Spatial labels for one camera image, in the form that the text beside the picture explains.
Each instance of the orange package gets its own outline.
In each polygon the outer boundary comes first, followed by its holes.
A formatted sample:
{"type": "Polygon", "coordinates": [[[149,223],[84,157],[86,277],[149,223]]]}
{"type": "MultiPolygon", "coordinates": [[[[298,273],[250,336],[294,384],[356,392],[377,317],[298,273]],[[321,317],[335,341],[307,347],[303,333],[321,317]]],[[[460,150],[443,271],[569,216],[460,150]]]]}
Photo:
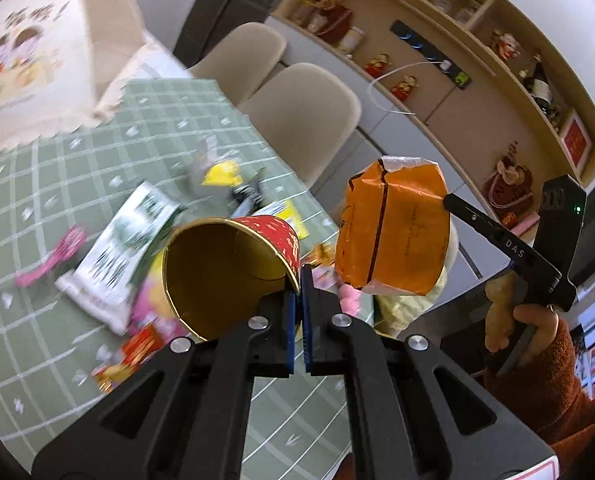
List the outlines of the orange package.
{"type": "Polygon", "coordinates": [[[346,188],[335,270],[368,294],[427,294],[442,272],[450,215],[434,162],[384,156],[346,188]]]}

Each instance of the figurine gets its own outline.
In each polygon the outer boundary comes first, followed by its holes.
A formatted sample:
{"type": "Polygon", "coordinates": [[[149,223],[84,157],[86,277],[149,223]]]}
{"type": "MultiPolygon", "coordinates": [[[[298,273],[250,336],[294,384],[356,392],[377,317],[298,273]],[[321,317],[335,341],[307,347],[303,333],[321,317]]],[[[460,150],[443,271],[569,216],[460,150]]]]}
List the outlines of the figurine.
{"type": "Polygon", "coordinates": [[[351,29],[353,11],[341,4],[341,0],[317,0],[314,18],[325,18],[315,34],[330,45],[337,45],[351,29]]]}
{"type": "Polygon", "coordinates": [[[384,69],[391,64],[391,58],[388,54],[377,54],[364,67],[364,70],[372,77],[380,77],[384,73],[384,69]]]}
{"type": "Polygon", "coordinates": [[[503,61],[519,56],[519,42],[508,32],[502,34],[495,29],[491,35],[490,47],[503,61]]]}
{"type": "Polygon", "coordinates": [[[317,9],[324,10],[325,12],[334,10],[338,5],[340,5],[340,0],[318,0],[315,3],[317,9]]]}
{"type": "Polygon", "coordinates": [[[510,229],[533,205],[533,177],[517,163],[517,141],[495,165],[495,172],[484,184],[484,192],[504,227],[510,229]]]}
{"type": "Polygon", "coordinates": [[[396,86],[391,88],[391,93],[403,103],[416,88],[418,88],[417,78],[413,75],[406,75],[396,86]]]}

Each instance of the wine bottle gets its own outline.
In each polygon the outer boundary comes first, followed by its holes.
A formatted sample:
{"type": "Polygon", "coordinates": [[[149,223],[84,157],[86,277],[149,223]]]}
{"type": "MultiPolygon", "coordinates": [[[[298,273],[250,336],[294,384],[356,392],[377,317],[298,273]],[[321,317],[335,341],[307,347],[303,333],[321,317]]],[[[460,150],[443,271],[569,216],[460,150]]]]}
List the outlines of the wine bottle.
{"type": "Polygon", "coordinates": [[[535,54],[533,58],[536,61],[535,70],[533,70],[532,76],[524,79],[524,86],[533,96],[533,99],[535,99],[540,110],[546,115],[548,114],[551,102],[553,101],[553,95],[551,94],[551,89],[548,85],[548,79],[546,78],[546,73],[542,65],[542,59],[539,57],[539,54],[535,54]]]}

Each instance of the red decoration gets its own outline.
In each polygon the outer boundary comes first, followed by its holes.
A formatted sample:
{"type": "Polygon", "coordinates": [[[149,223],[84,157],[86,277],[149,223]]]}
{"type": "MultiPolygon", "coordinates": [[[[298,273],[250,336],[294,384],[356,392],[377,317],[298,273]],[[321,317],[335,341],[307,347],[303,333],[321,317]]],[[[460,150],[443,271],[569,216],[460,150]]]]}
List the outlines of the red decoration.
{"type": "Polygon", "coordinates": [[[391,93],[403,103],[416,88],[418,88],[418,84],[415,76],[407,75],[396,86],[391,88],[391,93]]]}
{"type": "Polygon", "coordinates": [[[268,240],[287,263],[295,279],[299,281],[298,235],[287,222],[271,215],[243,216],[235,218],[234,222],[248,227],[268,240]]]}
{"type": "Polygon", "coordinates": [[[364,67],[365,72],[373,78],[380,77],[384,69],[391,64],[391,58],[388,54],[378,54],[364,67]]]}
{"type": "Polygon", "coordinates": [[[589,160],[593,142],[584,127],[579,115],[572,110],[560,129],[560,138],[571,157],[577,175],[581,175],[589,160]]]}

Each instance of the wall shelf unit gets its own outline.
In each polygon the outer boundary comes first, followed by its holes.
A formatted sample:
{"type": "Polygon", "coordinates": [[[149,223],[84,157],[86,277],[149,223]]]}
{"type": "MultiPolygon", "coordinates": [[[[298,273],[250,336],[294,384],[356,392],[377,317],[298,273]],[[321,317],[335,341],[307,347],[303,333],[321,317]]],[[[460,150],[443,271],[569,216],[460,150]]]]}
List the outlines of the wall shelf unit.
{"type": "MultiPolygon", "coordinates": [[[[464,90],[456,88],[431,65],[396,73],[376,88],[401,110],[410,109],[417,114],[411,120],[456,168],[489,214],[493,211],[484,199],[482,188],[496,160],[515,140],[520,163],[532,172],[535,196],[540,196],[544,181],[566,173],[587,190],[592,189],[595,184],[593,102],[553,45],[507,0],[476,0],[481,7],[464,25],[436,7],[433,0],[341,0],[353,11],[353,25],[365,32],[365,39],[353,52],[352,60],[339,54],[334,45],[324,43],[289,20],[302,1],[281,0],[273,16],[334,53],[367,81],[371,78],[363,67],[381,52],[389,54],[392,68],[423,60],[418,51],[389,31],[395,20],[409,25],[468,73],[472,82],[464,90]],[[510,32],[522,46],[521,55],[508,64],[487,46],[495,28],[510,32]],[[558,132],[517,77],[519,70],[529,67],[535,51],[542,55],[554,102],[561,107],[562,115],[574,108],[593,141],[593,151],[581,173],[574,167],[558,132]],[[406,74],[415,75],[420,88],[405,106],[389,89],[406,74]]],[[[539,205],[539,200],[535,202],[533,209],[539,205]]],[[[524,238],[532,238],[534,233],[532,229],[524,238]]]]}

